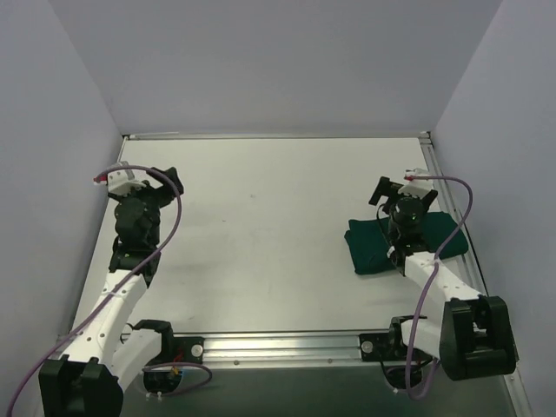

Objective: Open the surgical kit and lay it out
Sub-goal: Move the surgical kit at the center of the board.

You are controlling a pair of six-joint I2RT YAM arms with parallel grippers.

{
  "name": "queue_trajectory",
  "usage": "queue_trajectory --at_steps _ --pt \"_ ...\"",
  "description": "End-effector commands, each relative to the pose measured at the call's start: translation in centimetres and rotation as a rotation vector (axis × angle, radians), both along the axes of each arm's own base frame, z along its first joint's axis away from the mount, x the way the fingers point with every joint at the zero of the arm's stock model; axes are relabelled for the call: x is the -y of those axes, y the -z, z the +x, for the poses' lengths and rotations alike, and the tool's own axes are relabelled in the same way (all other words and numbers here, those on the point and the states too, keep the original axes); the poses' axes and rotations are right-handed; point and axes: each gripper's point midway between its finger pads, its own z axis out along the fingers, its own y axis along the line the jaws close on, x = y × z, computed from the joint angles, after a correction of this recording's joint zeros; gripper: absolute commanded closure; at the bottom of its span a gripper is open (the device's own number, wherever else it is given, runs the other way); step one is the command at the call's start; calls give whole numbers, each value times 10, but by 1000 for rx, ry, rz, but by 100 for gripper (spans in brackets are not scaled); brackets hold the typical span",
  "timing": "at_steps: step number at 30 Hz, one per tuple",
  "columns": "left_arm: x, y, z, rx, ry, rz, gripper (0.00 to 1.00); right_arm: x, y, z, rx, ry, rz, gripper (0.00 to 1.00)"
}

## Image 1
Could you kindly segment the dark green surgical cloth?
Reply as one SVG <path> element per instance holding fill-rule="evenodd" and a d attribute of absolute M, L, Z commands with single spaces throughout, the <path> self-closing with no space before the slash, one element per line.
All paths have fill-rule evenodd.
<path fill-rule="evenodd" d="M 354 272 L 358 275 L 377 275 L 390 270 L 403 271 L 403 261 L 395 265 L 387 255 L 391 247 L 382 231 L 387 231 L 389 220 L 349 220 L 344 238 L 348 244 Z M 434 253 L 456 229 L 457 222 L 446 212 L 425 214 L 420 225 L 410 236 Z"/>

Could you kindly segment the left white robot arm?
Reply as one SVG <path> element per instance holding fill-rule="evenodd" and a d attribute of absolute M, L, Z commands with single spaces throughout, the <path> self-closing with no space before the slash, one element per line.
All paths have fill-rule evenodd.
<path fill-rule="evenodd" d="M 137 165 L 119 162 L 94 180 L 116 201 L 116 237 L 95 306 L 71 332 L 73 340 L 61 356 L 45 360 L 40 368 L 47 416 L 117 416 L 125 389 L 139 372 L 139 358 L 146 355 L 155 364 L 165 364 L 174 357 L 174 340 L 153 330 L 135 336 L 135 348 L 118 345 L 169 243 L 160 237 L 161 210 L 172 202 L 180 204 L 184 192 L 174 167 L 146 168 L 146 180 L 136 178 L 137 170 Z"/>

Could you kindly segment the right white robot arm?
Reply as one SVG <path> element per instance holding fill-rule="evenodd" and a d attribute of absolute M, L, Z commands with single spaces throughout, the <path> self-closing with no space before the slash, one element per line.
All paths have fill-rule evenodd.
<path fill-rule="evenodd" d="M 413 314 L 391 320 L 387 351 L 408 366 L 421 352 L 439 363 L 448 378 L 463 381 L 512 374 L 518 362 L 508 307 L 467 285 L 431 249 L 424 221 L 438 193 L 435 176 L 409 170 L 403 183 L 383 176 L 369 202 L 387 215 L 380 226 L 386 256 L 398 272 L 416 284 L 420 298 Z"/>

